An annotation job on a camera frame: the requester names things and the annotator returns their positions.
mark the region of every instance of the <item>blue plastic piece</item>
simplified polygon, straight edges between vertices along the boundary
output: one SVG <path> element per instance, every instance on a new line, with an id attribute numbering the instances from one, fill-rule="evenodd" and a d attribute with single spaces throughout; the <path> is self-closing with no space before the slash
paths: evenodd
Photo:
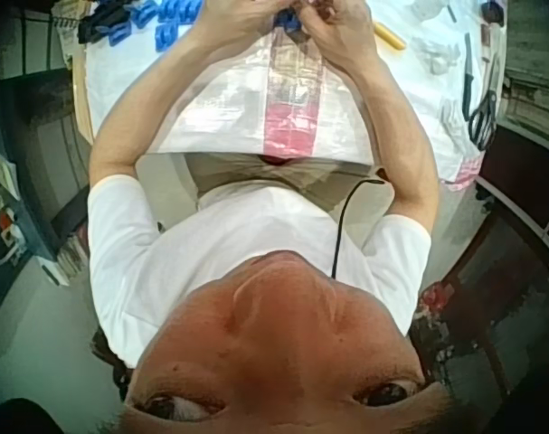
<path id="1" fill-rule="evenodd" d="M 160 24 L 156 28 L 156 51 L 164 52 L 177 40 L 177 22 Z"/>
<path id="2" fill-rule="evenodd" d="M 193 24 L 202 9 L 202 3 L 203 0 L 163 0 L 159 6 L 159 22 Z"/>
<path id="3" fill-rule="evenodd" d="M 181 0 L 177 21 L 180 25 L 193 24 L 202 9 L 203 0 Z"/>
<path id="4" fill-rule="evenodd" d="M 286 32 L 300 30 L 302 27 L 294 9 L 291 8 L 283 9 L 278 12 L 274 20 L 274 26 L 283 27 Z"/>
<path id="5" fill-rule="evenodd" d="M 159 12 L 159 6 L 154 0 L 147 0 L 142 5 L 125 5 L 126 10 L 130 12 L 131 22 L 138 29 L 146 27 L 147 23 L 153 20 Z"/>
<path id="6" fill-rule="evenodd" d="M 163 0 L 159 6 L 159 22 L 167 23 L 177 19 L 177 13 L 180 7 L 180 0 Z"/>
<path id="7" fill-rule="evenodd" d="M 131 36 L 131 22 L 126 21 L 121 24 L 115 24 L 111 27 L 96 27 L 99 32 L 106 34 L 109 38 L 109 46 L 115 47 L 118 43 Z"/>

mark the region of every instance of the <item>hand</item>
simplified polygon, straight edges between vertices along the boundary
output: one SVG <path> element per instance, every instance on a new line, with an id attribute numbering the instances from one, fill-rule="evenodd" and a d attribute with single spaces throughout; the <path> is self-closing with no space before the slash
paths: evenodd
<path id="1" fill-rule="evenodd" d="M 299 0 L 294 7 L 322 55 L 349 74 L 379 59 L 364 0 Z"/>
<path id="2" fill-rule="evenodd" d="M 204 0 L 192 32 L 211 50 L 236 55 L 271 30 L 271 18 L 294 0 Z"/>

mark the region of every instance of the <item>paper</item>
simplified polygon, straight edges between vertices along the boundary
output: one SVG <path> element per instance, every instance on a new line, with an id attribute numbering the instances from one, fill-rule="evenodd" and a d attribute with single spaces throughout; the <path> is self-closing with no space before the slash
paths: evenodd
<path id="1" fill-rule="evenodd" d="M 17 183 L 17 166 L 0 154 L 0 185 L 17 201 L 21 200 L 19 184 Z"/>
<path id="2" fill-rule="evenodd" d="M 77 22 L 82 18 L 85 2 L 61 0 L 51 10 L 55 29 L 61 40 L 63 60 L 69 69 L 72 67 L 73 53 L 77 47 Z"/>

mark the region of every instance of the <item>skin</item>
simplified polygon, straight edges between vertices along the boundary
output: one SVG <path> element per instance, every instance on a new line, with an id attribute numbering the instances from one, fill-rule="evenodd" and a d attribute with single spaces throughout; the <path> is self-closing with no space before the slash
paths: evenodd
<path id="1" fill-rule="evenodd" d="M 386 407 L 356 400 L 389 382 L 412 390 L 424 378 L 384 305 L 279 251 L 246 261 L 175 310 L 134 372 L 121 428 L 387 433 L 429 419 L 446 403 L 438 385 Z M 132 410 L 162 393 L 217 412 L 168 422 Z"/>
<path id="2" fill-rule="evenodd" d="M 214 61 L 238 55 L 291 0 L 206 0 L 192 30 L 120 99 L 97 137 L 90 184 L 136 176 L 169 109 Z M 364 0 L 326 2 L 323 16 L 304 0 L 300 21 L 367 106 L 394 189 L 388 213 L 431 232 L 438 180 L 429 140 L 379 58 Z M 409 341 L 368 293 L 334 281 L 292 252 L 251 259 L 193 292 L 166 320 L 134 372 L 123 432 L 383 433 L 434 416 L 447 404 L 424 382 Z M 410 398 L 384 407 L 364 397 L 386 384 Z M 143 408 L 163 394 L 206 408 L 190 422 L 161 420 Z"/>

